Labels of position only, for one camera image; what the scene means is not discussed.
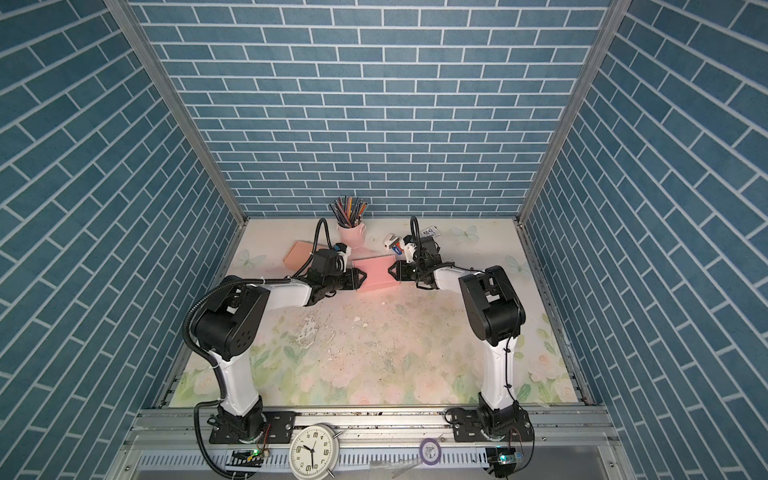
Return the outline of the pink paper box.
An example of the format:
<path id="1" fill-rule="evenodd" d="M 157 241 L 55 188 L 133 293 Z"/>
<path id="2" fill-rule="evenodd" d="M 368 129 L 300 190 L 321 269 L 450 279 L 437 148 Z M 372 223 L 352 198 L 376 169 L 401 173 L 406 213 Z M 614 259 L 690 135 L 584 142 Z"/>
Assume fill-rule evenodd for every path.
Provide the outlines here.
<path id="1" fill-rule="evenodd" d="M 397 286 L 399 282 L 388 271 L 396 260 L 394 254 L 355 259 L 352 265 L 366 274 L 357 292 L 366 293 Z"/>

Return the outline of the toothpaste tube packet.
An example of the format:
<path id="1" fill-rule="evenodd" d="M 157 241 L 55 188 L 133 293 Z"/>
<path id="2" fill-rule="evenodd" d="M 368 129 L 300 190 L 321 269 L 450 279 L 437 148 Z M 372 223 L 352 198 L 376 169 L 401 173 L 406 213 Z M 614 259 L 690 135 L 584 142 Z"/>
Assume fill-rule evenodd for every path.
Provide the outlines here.
<path id="1" fill-rule="evenodd" d="M 441 232 L 436 226 L 429 226 L 421 231 L 422 237 L 438 237 L 440 234 Z M 397 237 L 399 238 L 398 244 L 389 250 L 392 250 L 396 255 L 403 255 L 402 244 L 401 244 L 403 237 L 401 236 L 397 236 Z"/>

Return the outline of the orange paper box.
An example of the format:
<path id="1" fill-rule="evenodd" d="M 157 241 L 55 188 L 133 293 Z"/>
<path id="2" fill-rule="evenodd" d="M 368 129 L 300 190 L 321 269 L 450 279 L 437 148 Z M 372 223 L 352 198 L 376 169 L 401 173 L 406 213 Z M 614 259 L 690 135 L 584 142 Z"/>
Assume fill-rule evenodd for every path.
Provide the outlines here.
<path id="1" fill-rule="evenodd" d="M 283 264 L 291 272 L 297 271 L 306 263 L 312 254 L 313 244 L 307 241 L 297 240 L 283 258 Z"/>

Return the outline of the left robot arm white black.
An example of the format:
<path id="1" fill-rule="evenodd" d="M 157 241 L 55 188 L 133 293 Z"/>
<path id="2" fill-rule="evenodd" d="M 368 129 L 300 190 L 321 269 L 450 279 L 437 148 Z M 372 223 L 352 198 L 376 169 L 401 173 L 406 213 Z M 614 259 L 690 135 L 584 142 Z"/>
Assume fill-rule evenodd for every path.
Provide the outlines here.
<path id="1" fill-rule="evenodd" d="M 359 289 L 367 274 L 348 265 L 351 252 L 343 243 L 320 249 L 306 262 L 308 270 L 292 277 L 228 276 L 192 307 L 182 328 L 184 341 L 214 368 L 225 412 L 244 417 L 260 400 L 248 351 L 264 314 L 313 306 L 337 291 Z"/>

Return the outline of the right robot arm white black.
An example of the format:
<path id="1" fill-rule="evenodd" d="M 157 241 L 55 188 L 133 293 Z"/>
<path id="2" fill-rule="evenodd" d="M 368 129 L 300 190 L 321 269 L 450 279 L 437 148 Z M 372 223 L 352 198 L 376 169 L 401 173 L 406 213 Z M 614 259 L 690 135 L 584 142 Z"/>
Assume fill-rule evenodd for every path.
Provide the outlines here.
<path id="1" fill-rule="evenodd" d="M 410 234 L 405 237 L 402 251 L 404 258 L 388 269 L 394 279 L 411 281 L 422 290 L 447 290 L 462 297 L 469 326 L 483 346 L 477 413 L 485 429 L 519 420 L 513 350 L 526 322 L 526 312 L 505 270 L 498 265 L 474 270 L 444 261 L 439 245 L 431 237 Z"/>

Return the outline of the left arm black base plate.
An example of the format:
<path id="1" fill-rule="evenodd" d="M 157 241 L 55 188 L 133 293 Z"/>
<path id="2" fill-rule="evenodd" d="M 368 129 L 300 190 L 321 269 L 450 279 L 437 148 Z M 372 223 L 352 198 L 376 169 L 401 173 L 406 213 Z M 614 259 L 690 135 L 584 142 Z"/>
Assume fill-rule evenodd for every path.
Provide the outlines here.
<path id="1" fill-rule="evenodd" d="M 294 411 L 259 411 L 256 414 L 237 417 L 221 410 L 207 420 L 207 424 L 212 428 L 209 442 L 211 444 L 288 445 L 295 420 Z"/>

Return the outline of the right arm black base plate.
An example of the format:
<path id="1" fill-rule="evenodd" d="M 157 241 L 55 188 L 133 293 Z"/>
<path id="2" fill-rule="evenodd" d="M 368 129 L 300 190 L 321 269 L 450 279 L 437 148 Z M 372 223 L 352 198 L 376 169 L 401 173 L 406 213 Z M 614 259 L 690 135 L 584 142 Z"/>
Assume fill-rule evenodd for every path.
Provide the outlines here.
<path id="1" fill-rule="evenodd" d="M 458 443 L 532 442 L 534 427 L 528 412 L 514 406 L 505 409 L 453 407 L 443 413 Z"/>

